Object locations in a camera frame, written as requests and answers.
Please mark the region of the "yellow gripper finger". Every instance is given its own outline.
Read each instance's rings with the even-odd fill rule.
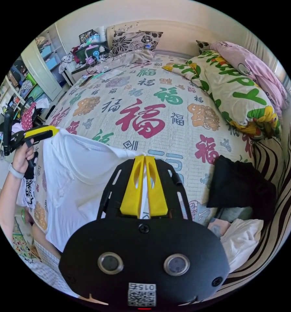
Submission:
[[[150,217],[164,216],[168,213],[168,208],[155,158],[153,156],[146,156],[145,160]]]
[[[120,212],[123,215],[136,216],[138,219],[140,218],[142,202],[144,163],[145,157],[143,155],[135,158],[122,205],[120,207]]]

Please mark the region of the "floral pillow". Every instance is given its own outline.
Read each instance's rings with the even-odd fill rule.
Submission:
[[[142,50],[147,40],[150,41],[151,51],[154,51],[158,45],[162,32],[122,32],[115,31],[114,38],[111,46],[111,53],[119,55],[125,52]]]
[[[207,51],[210,49],[211,44],[209,42],[205,42],[205,41],[199,41],[196,40],[197,44],[198,44],[198,48],[199,48],[199,54],[202,54],[202,52]]]

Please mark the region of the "white smartwatch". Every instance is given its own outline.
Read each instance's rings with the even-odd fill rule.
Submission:
[[[24,173],[16,171],[13,167],[12,164],[9,165],[9,171],[18,179],[23,179],[24,178]]]

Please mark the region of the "hand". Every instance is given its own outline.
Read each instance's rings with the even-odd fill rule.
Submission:
[[[27,144],[24,143],[20,148],[15,151],[12,167],[20,173],[25,173],[28,168],[28,160],[33,158],[34,146],[28,148]]]

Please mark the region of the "sticker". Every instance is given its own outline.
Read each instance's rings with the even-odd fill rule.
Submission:
[[[156,306],[156,284],[128,284],[129,306]]]

